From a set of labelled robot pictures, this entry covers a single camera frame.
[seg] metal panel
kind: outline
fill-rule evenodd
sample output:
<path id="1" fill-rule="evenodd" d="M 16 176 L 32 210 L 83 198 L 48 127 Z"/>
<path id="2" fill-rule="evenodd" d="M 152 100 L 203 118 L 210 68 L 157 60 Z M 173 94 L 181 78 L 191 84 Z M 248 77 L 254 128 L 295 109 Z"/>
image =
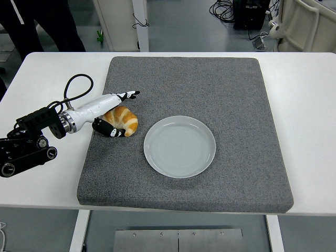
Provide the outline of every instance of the metal panel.
<path id="1" fill-rule="evenodd" d="M 241 229 L 179 230 L 179 252 L 243 251 Z"/>
<path id="2" fill-rule="evenodd" d="M 114 252 L 239 252 L 241 229 L 117 230 Z"/>
<path id="3" fill-rule="evenodd" d="M 117 230 L 114 252 L 177 252 L 176 230 Z"/>

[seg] gray floor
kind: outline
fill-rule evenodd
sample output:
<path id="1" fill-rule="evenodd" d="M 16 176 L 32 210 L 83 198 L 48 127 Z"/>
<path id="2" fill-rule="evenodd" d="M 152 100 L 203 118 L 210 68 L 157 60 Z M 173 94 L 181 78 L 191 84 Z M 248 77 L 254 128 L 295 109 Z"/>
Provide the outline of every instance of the gray floor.
<path id="1" fill-rule="evenodd" d="M 0 208 L 7 252 L 68 252 L 78 210 Z M 0 234 L 0 248 L 3 237 Z"/>
<path id="2" fill-rule="evenodd" d="M 233 30 L 233 25 L 222 24 L 209 13 L 214 3 L 214 0 L 148 0 L 150 51 L 255 51 L 248 31 Z M 100 23 L 93 2 L 69 0 L 69 6 L 86 51 L 108 51 L 106 43 L 97 42 Z M 261 31 L 269 31 L 267 20 Z M 261 31 L 250 31 L 250 36 Z M 16 49 L 1 51 L 12 43 L 5 32 L 0 27 L 0 57 L 10 56 L 7 62 L 0 62 L 0 67 L 6 69 L 0 76 L 9 86 L 22 62 Z M 45 51 L 58 51 L 43 29 L 38 28 L 38 34 Z M 276 41 L 267 37 L 264 40 L 267 51 L 272 51 Z"/>
<path id="3" fill-rule="evenodd" d="M 335 252 L 336 217 L 278 216 L 285 252 Z"/>
<path id="4" fill-rule="evenodd" d="M 219 213 L 92 211 L 85 244 L 87 252 L 108 252 L 113 251 L 116 230 L 222 228 L 241 229 L 245 252 L 270 252 L 267 225 L 263 215 Z"/>

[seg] person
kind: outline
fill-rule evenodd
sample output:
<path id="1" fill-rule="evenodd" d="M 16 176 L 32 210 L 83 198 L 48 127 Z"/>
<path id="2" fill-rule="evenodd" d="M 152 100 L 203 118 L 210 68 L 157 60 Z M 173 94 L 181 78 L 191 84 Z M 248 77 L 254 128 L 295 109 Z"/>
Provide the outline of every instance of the person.
<path id="1" fill-rule="evenodd" d="M 8 32 L 21 60 L 44 51 L 35 20 L 59 51 L 85 51 L 67 0 L 0 0 L 0 24 Z"/>
<path id="2" fill-rule="evenodd" d="M 6 85 L 0 77 L 0 101 L 2 100 L 2 97 L 5 95 L 6 91 L 7 91 Z"/>

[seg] ceramic plate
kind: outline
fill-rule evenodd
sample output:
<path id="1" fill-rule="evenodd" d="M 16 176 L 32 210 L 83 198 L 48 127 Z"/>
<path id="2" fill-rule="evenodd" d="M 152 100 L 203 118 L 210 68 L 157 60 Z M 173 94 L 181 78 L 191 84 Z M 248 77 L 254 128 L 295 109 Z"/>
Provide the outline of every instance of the ceramic plate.
<path id="1" fill-rule="evenodd" d="M 156 171 L 183 179 L 200 174 L 211 164 L 216 143 L 205 124 L 178 115 L 157 122 L 148 131 L 143 149 Z"/>

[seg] croissant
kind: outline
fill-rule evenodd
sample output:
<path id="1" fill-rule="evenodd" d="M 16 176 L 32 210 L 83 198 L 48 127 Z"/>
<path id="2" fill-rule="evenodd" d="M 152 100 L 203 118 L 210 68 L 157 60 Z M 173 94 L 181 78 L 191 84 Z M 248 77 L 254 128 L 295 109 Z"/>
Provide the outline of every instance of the croissant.
<path id="1" fill-rule="evenodd" d="M 128 108 L 118 106 L 107 112 L 103 120 L 109 122 L 117 129 L 125 129 L 125 137 L 132 135 L 138 128 L 138 118 Z"/>

